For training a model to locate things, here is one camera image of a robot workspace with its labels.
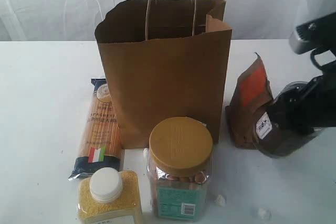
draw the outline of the clear plastic container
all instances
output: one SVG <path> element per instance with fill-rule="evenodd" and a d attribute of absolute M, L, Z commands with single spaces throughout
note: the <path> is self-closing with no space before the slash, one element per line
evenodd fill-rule
<path fill-rule="evenodd" d="M 143 223 L 138 177 L 133 171 L 102 168 L 81 181 L 78 195 L 82 223 Z"/>
<path fill-rule="evenodd" d="M 202 217 L 212 176 L 212 145 L 206 127 L 190 118 L 167 119 L 154 128 L 147 173 L 156 216 L 189 221 Z"/>

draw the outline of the white label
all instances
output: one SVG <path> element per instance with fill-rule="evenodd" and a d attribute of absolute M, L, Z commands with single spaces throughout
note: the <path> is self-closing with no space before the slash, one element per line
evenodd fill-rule
<path fill-rule="evenodd" d="M 256 132 L 260 139 L 264 137 L 272 130 L 271 120 L 268 117 L 267 112 L 258 120 L 256 125 Z"/>
<path fill-rule="evenodd" d="M 181 214 L 193 216 L 195 214 L 195 206 L 195 204 L 182 203 Z"/>
<path fill-rule="evenodd" d="M 109 220 L 101 220 L 93 224 L 134 224 L 133 216 L 127 215 L 122 217 L 115 217 Z"/>

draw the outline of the barcode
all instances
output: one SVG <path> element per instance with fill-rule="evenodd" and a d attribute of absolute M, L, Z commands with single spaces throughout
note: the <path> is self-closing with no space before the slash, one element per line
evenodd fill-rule
<path fill-rule="evenodd" d="M 195 204 L 182 203 L 181 214 L 193 216 L 195 214 Z"/>

